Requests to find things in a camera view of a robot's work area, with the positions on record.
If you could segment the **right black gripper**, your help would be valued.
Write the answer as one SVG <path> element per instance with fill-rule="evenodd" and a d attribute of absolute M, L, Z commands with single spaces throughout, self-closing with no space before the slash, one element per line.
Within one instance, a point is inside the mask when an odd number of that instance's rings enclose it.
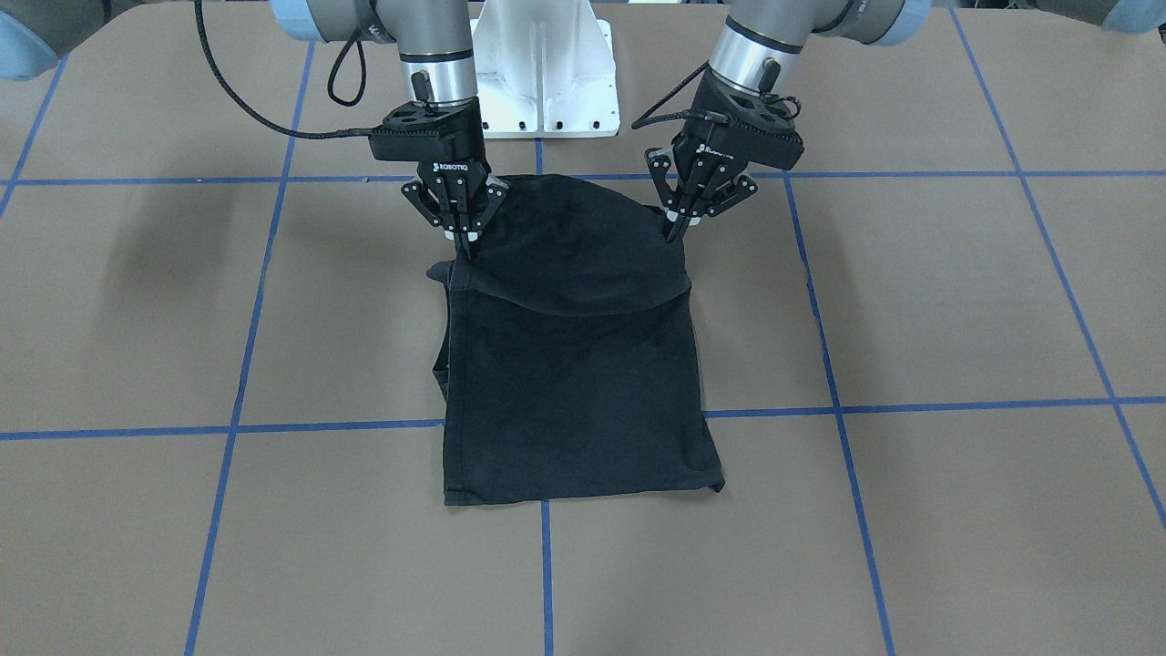
<path fill-rule="evenodd" d="M 408 181 L 401 193 L 426 223 L 461 241 L 461 254 L 472 259 L 476 242 L 500 211 L 511 186 L 489 178 L 485 137 L 478 98 L 459 104 L 421 106 L 419 125 L 431 137 L 419 158 L 424 181 Z"/>

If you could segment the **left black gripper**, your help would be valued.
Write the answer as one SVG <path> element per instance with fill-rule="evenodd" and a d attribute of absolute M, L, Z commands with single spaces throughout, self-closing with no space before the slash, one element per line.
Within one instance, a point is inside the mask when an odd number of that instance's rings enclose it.
<path fill-rule="evenodd" d="M 754 96 L 729 86 L 711 70 L 702 79 L 673 149 L 646 149 L 644 158 L 665 211 L 665 241 L 681 240 L 705 216 L 721 216 L 757 191 L 746 172 L 697 175 L 697 155 L 715 155 L 729 162 L 731 172 L 749 163 L 791 169 L 803 156 L 803 137 L 795 129 L 793 112 L 777 96 Z"/>

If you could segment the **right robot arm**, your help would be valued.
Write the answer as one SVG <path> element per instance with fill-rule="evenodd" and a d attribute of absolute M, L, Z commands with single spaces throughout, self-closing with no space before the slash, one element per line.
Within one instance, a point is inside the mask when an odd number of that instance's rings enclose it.
<path fill-rule="evenodd" d="M 403 197 L 472 258 L 482 232 L 501 209 L 508 183 L 491 172 L 485 154 L 466 1 L 267 1 L 282 30 L 307 42 L 339 42 L 342 54 L 361 43 L 396 45 L 408 99 L 370 128 L 296 131 L 274 124 L 230 87 L 210 48 L 204 1 L 3 1 L 1 75 L 30 80 L 141 5 L 194 3 L 201 52 L 215 79 L 247 115 L 288 137 L 367 137 L 375 160 L 416 162 Z"/>

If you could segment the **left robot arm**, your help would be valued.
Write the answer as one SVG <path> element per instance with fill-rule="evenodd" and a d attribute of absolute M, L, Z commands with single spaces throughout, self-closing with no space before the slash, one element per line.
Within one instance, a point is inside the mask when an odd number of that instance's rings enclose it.
<path fill-rule="evenodd" d="M 690 107 L 663 113 L 658 101 L 635 129 L 677 120 L 667 147 L 645 161 L 665 211 L 665 238 L 749 199 L 757 184 L 747 165 L 791 170 L 803 156 L 795 120 L 803 105 L 784 96 L 794 64 L 813 35 L 862 45 L 900 45 L 919 31 L 929 1 L 733 1 L 711 57 L 687 75 Z"/>

